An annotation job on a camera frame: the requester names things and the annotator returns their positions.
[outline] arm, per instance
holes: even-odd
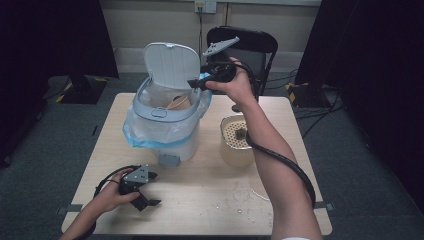
[[[206,83],[207,87],[225,92],[243,112],[253,142],[273,150],[290,160],[296,158],[285,139],[270,123],[253,97],[247,73],[238,68],[229,83]],[[272,239],[304,237],[322,239],[311,199],[302,180],[286,165],[254,150],[259,176],[270,198],[274,212]]]
[[[75,239],[82,236],[90,229],[96,220],[105,212],[112,211],[118,205],[131,202],[140,196],[139,193],[134,192],[127,195],[120,195],[118,192],[119,181],[131,169],[126,169],[115,174],[103,190],[91,200],[84,209],[78,214],[69,228],[60,237],[61,240]]]

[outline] small basket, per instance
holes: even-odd
[[[255,160],[252,147],[246,142],[247,126],[243,115],[221,121],[221,157],[230,166],[247,167]]]

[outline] person's right hand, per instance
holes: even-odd
[[[230,59],[234,63],[240,65],[238,59],[232,57]],[[209,89],[218,90],[227,94],[227,96],[237,104],[240,110],[242,110],[243,106],[256,102],[250,87],[247,72],[242,68],[237,68],[236,76],[231,82],[207,81],[206,86]]]

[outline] person's left hand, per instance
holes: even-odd
[[[125,169],[116,173],[110,182],[102,189],[102,191],[89,203],[98,213],[112,211],[117,206],[131,202],[140,196],[138,192],[132,192],[126,195],[119,193],[119,182],[125,173],[131,172],[132,169]]]

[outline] wall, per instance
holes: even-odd
[[[252,28],[270,33],[279,43],[273,71],[297,68],[319,8],[316,0],[299,2],[303,5],[218,2],[216,14],[202,17],[202,51],[207,48],[206,33],[215,26]],[[193,1],[103,0],[101,3],[115,48],[144,48],[151,42],[174,42],[199,51],[201,28]]]

